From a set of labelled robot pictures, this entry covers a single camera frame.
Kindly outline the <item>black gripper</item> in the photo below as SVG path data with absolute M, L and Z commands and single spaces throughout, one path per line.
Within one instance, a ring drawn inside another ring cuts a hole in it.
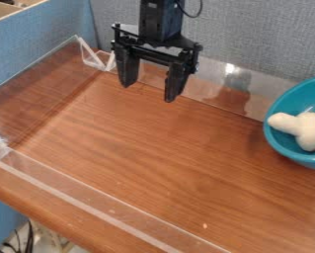
M 197 70 L 201 44 L 183 35 L 175 35 L 163 42 L 151 40 L 138 35 L 138 27 L 134 25 L 117 23 L 112 29 L 112 50 L 121 86 L 128 88 L 137 81 L 141 59 L 169 66 L 164 80 L 164 100 L 171 103 L 183 92 L 189 73 Z

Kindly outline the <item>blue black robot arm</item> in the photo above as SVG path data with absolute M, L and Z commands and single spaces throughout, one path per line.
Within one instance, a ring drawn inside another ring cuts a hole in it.
M 189 15 L 184 0 L 141 0 L 138 24 L 112 25 L 112 50 L 121 85 L 129 87 L 137 81 L 141 59 L 167 66 L 163 98 L 168 103 L 181 94 L 188 76 L 197 71 L 203 46 L 181 35 L 181 21 L 183 16 L 196 18 L 200 9 Z

